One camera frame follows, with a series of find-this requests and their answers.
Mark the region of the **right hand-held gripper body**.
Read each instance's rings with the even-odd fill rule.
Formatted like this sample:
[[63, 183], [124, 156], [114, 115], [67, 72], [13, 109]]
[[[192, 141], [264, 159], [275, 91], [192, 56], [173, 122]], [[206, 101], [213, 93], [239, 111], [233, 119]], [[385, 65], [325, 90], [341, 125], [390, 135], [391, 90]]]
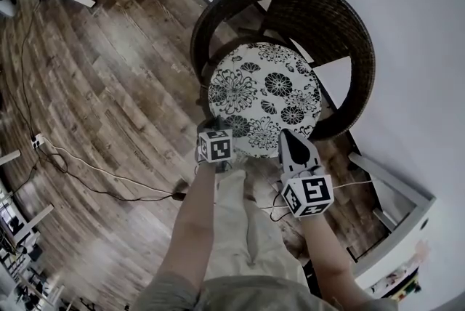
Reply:
[[334, 202], [331, 176], [299, 178], [299, 172], [322, 165], [317, 148], [301, 134], [283, 129], [278, 138], [280, 195], [296, 218], [322, 214]]

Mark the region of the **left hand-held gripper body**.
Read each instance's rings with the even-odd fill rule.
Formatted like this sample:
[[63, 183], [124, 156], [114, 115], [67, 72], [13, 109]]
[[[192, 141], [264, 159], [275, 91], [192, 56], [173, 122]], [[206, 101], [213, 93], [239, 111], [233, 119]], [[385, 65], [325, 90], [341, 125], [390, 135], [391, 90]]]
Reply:
[[233, 131], [221, 117], [205, 120], [197, 128], [195, 158], [213, 164], [216, 171], [228, 171], [234, 156]]

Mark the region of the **person's right hand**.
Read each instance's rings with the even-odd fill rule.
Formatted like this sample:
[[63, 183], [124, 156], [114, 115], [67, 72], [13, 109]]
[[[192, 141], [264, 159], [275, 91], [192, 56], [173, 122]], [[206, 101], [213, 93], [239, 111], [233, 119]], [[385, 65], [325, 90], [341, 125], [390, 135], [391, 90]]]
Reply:
[[326, 174], [325, 168], [322, 165], [314, 165], [310, 169], [299, 172], [299, 178], [307, 178], [314, 176], [324, 176]]

